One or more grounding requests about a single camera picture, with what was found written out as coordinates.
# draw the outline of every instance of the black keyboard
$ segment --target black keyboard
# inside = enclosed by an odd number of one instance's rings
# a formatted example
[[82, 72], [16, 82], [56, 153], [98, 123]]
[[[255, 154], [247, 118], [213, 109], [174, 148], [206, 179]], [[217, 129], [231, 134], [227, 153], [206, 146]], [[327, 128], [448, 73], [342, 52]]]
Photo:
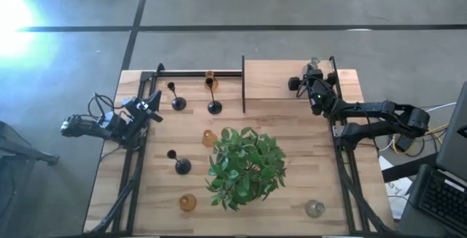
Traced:
[[420, 176], [422, 191], [415, 196], [414, 206], [446, 226], [467, 234], [466, 187], [429, 166], [420, 169], [417, 177]]

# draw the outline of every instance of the black candle holder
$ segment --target black candle holder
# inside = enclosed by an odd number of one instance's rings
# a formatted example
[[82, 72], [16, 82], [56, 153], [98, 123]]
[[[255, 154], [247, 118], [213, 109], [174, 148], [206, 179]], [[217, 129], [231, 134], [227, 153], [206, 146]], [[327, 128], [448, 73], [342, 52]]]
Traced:
[[212, 101], [207, 105], [207, 110], [213, 115], [219, 114], [222, 111], [222, 104], [219, 101], [214, 100], [214, 94], [212, 92], [214, 79], [212, 79], [211, 77], [206, 78], [206, 85], [210, 89], [212, 97]]
[[177, 152], [175, 150], [169, 150], [167, 152], [167, 158], [174, 159], [175, 161], [177, 161], [176, 164], [175, 164], [175, 171], [178, 174], [184, 175], [184, 174], [188, 174], [188, 172], [190, 172], [191, 162], [186, 158], [182, 158], [182, 159], [179, 160], [177, 158]]
[[174, 92], [175, 99], [172, 100], [172, 108], [177, 111], [184, 110], [184, 108], [187, 106], [187, 101], [181, 96], [176, 95], [175, 84], [173, 82], [169, 82], [167, 84], [167, 88]]

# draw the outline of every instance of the gray floor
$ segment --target gray floor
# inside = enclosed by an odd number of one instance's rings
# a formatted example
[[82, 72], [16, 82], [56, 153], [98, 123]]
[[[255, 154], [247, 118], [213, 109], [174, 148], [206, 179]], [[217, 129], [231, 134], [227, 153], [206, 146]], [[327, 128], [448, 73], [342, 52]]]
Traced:
[[[23, 0], [16, 6], [22, 9], [4, 13], [0, 23], [26, 18], [24, 26], [130, 26], [138, 2]], [[467, 0], [147, 0], [142, 18], [147, 26], [431, 23], [467, 23]], [[86, 111], [93, 92], [114, 96], [128, 37], [128, 32], [0, 35], [0, 120], [35, 147], [61, 157], [57, 166], [36, 163], [6, 237], [81, 232], [102, 141], [64, 138], [59, 128], [67, 115]], [[238, 69], [241, 55], [334, 55], [340, 68], [358, 70], [366, 101], [424, 106], [457, 99], [467, 80], [466, 43], [467, 31], [139, 33], [130, 69], [154, 69], [158, 63], [167, 69]], [[451, 112], [433, 112], [431, 125], [446, 123]], [[391, 152], [384, 156], [394, 163], [407, 160]]]

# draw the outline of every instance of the green plant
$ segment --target green plant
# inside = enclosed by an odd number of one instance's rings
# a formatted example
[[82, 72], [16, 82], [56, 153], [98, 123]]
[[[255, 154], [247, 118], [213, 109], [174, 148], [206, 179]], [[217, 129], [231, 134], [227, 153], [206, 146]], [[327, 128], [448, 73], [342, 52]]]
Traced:
[[221, 140], [214, 143], [214, 162], [209, 156], [209, 176], [216, 178], [207, 189], [213, 193], [211, 205], [222, 204], [237, 211], [238, 205], [268, 195], [279, 187], [285, 187], [284, 152], [276, 144], [276, 138], [267, 134], [258, 135], [250, 127], [241, 133], [224, 128]]

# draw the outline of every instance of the wooden tabletop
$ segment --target wooden tabletop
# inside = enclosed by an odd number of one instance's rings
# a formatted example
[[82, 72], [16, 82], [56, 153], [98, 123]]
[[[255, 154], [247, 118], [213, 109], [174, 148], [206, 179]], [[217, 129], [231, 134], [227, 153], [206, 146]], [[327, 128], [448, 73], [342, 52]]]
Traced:
[[[219, 115], [207, 111], [210, 92], [204, 87], [204, 78], [159, 77], [156, 89], [163, 93], [160, 114], [164, 120], [162, 123], [152, 122], [150, 127], [134, 234], [348, 234], [328, 121], [314, 116], [308, 100], [295, 99], [286, 85], [289, 77], [301, 76], [306, 62], [245, 61], [246, 113], [242, 112], [242, 79], [239, 77], [218, 78], [215, 98], [223, 104]], [[122, 72], [116, 102], [136, 95], [140, 74], [141, 71]], [[340, 69], [339, 77], [344, 100], [363, 101], [357, 72]], [[177, 95], [187, 100], [183, 111], [176, 112], [171, 108], [173, 95], [166, 88], [167, 82], [174, 82]], [[211, 180], [207, 171], [212, 149], [203, 146], [201, 138], [207, 129], [220, 136], [222, 128], [241, 130], [246, 126], [277, 138], [277, 144], [287, 154], [287, 187], [275, 190], [263, 202], [241, 206], [239, 212], [225, 212], [221, 206], [210, 205], [212, 193], [205, 188], [205, 178]], [[115, 143], [106, 142], [103, 154], [115, 147]], [[175, 172], [174, 162], [166, 157], [171, 149], [176, 150], [180, 158], [191, 161], [193, 168], [188, 175]], [[124, 155], [123, 151], [116, 152], [101, 162], [84, 231], [96, 226], [117, 198]], [[366, 200], [376, 214], [392, 226], [389, 201], [374, 148], [359, 147], [355, 157]], [[186, 193], [197, 199], [192, 212], [183, 212], [178, 205], [179, 197]], [[304, 204], [310, 199], [326, 206], [325, 213], [318, 219], [309, 218], [304, 212]], [[353, 207], [358, 221], [355, 203]], [[123, 215], [122, 228], [126, 223], [125, 210]]]

